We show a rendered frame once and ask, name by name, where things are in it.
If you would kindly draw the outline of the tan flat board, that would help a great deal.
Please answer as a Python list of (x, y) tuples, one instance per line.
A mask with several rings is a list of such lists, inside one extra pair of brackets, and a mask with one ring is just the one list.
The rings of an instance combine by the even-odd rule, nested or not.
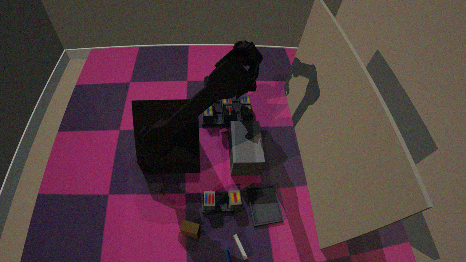
[(284, 85), (320, 249), (432, 208), (373, 79), (314, 0)]

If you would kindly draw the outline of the dark blue cylinder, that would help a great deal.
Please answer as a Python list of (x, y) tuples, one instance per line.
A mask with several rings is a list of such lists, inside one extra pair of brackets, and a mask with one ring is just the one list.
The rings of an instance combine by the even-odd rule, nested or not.
[(228, 262), (231, 262), (231, 257), (230, 257), (230, 254), (229, 254), (229, 250), (228, 250), (228, 249), (225, 250), (225, 254), (226, 254), (226, 259), (227, 259), (227, 261), (228, 261)]

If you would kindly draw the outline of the olive brown block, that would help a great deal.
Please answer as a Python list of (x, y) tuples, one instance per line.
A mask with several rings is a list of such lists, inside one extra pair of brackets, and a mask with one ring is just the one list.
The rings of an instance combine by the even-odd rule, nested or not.
[(189, 222), (183, 219), (180, 231), (182, 234), (187, 235), (189, 237), (198, 238), (200, 233), (200, 224)]

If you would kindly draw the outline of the beige flat bar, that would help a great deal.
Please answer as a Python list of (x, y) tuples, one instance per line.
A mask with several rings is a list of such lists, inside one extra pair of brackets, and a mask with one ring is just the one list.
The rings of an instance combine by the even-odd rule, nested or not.
[(242, 244), (240, 243), (240, 240), (239, 240), (237, 234), (235, 234), (233, 237), (234, 237), (235, 242), (236, 242), (236, 244), (237, 244), (237, 246), (238, 246), (238, 248), (239, 248), (239, 250), (241, 252), (241, 255), (243, 256), (243, 259), (244, 260), (248, 259), (247, 255), (246, 255), (246, 252), (244, 251), (244, 249), (242, 247)]

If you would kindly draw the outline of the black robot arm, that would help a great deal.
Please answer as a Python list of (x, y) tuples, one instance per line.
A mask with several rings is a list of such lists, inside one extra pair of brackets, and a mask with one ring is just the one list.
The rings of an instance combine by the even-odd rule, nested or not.
[[(214, 102), (245, 92), (257, 79), (263, 59), (253, 42), (237, 41), (233, 49), (215, 64), (204, 88), (168, 120), (162, 118), (153, 126), (143, 127), (135, 140), (154, 159), (161, 159), (173, 148), (178, 133)], [(243, 66), (250, 67), (247, 71)]]

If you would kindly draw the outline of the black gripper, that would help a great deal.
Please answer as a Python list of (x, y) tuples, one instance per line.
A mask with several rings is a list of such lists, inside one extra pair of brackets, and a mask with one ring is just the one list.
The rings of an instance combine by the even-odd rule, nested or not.
[[(208, 76), (206, 76), (206, 77), (204, 78), (204, 84), (205, 84), (205, 86), (208, 84), (208, 79), (209, 79)], [(250, 86), (245, 92), (243, 92), (242, 94), (239, 94), (239, 93), (238, 93), (238, 94), (236, 95), (236, 99), (238, 99), (239, 97), (241, 97), (241, 96), (242, 96), (243, 94), (245, 94), (245, 93), (252, 92), (252, 91), (255, 91), (255, 90), (256, 90), (256, 82), (254, 81), (254, 82), (251, 84), (251, 86)]]

